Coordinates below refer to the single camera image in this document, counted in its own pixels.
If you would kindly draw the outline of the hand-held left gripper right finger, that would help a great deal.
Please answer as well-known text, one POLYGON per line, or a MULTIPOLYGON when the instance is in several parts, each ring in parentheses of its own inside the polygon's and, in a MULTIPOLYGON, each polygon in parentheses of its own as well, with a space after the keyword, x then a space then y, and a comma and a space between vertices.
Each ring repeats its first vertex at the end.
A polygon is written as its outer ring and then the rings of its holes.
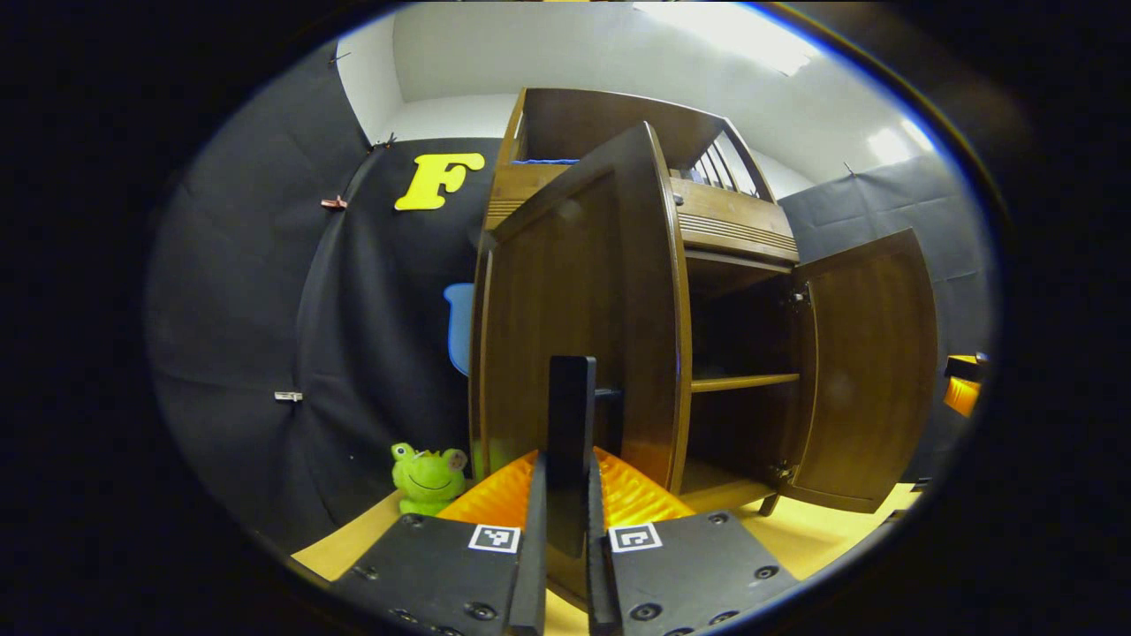
POLYGON ((588 498, 593 635, 717 635, 797 585, 731 512, 691 512, 601 448, 588 498))

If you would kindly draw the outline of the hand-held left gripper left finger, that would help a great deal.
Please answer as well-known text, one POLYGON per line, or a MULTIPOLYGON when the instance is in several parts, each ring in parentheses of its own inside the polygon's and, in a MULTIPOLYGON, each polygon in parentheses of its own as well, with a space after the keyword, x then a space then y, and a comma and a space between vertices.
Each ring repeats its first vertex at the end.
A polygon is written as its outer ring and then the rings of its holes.
POLYGON ((405 514, 330 584, 392 635, 542 635, 549 487, 529 452, 456 502, 485 498, 520 525, 405 514))

